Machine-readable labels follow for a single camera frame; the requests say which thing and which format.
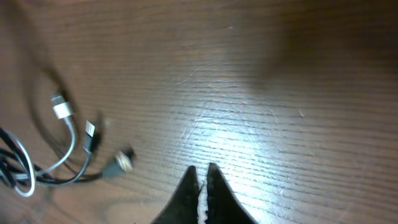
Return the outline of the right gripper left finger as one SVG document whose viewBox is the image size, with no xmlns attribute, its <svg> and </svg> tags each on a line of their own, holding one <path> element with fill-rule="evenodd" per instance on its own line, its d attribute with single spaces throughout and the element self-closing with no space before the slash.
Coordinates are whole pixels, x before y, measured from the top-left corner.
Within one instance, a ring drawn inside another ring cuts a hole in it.
<svg viewBox="0 0 398 224">
<path fill-rule="evenodd" d="M 174 194 L 152 220 L 155 224 L 197 224 L 199 184 L 195 166 L 189 166 Z"/>
</svg>

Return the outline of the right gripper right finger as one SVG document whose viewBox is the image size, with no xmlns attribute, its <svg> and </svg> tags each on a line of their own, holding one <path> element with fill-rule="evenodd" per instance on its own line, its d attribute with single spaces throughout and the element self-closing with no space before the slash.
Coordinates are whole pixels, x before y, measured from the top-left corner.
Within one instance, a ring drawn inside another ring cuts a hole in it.
<svg viewBox="0 0 398 224">
<path fill-rule="evenodd" d="M 255 224 L 254 219 L 236 200 L 220 168 L 209 163 L 207 173 L 207 224 Z"/>
</svg>

